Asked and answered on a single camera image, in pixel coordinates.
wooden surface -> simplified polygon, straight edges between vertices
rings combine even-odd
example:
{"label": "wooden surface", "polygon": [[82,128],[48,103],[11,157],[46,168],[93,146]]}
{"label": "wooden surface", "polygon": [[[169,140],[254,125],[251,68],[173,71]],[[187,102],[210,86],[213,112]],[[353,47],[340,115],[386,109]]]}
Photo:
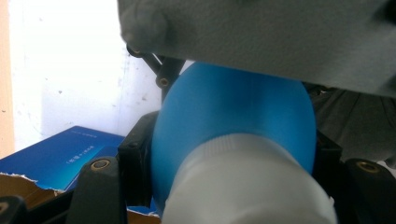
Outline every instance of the wooden surface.
{"label": "wooden surface", "polygon": [[0,159],[14,152],[8,0],[0,0]]}

cardboard box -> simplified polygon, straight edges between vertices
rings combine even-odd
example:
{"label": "cardboard box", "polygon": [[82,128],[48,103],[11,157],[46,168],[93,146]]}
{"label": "cardboard box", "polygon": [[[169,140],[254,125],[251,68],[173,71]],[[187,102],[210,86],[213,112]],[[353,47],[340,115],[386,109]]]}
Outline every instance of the cardboard box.
{"label": "cardboard box", "polygon": [[[33,208],[72,189],[81,167],[115,156],[123,136],[75,126],[0,160],[0,197],[21,196]],[[160,223],[155,208],[130,207],[131,223]]]}

screw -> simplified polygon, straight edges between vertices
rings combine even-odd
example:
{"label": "screw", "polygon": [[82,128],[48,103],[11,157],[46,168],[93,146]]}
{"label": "screw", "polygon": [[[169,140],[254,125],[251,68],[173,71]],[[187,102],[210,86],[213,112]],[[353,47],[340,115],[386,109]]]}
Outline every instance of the screw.
{"label": "screw", "polygon": [[6,212],[8,209],[8,203],[0,203],[0,215]]}
{"label": "screw", "polygon": [[98,171],[106,168],[110,164],[110,161],[108,160],[99,160],[95,161],[91,164],[91,170],[93,171]]}
{"label": "screw", "polygon": [[160,84],[161,84],[161,86],[166,87],[169,85],[169,81],[168,81],[168,79],[163,77],[160,79]]}
{"label": "screw", "polygon": [[376,167],[368,162],[358,161],[358,162],[356,162],[356,164],[359,166],[359,168],[361,168],[365,172],[372,173],[372,174],[376,174],[379,172],[378,167]]}

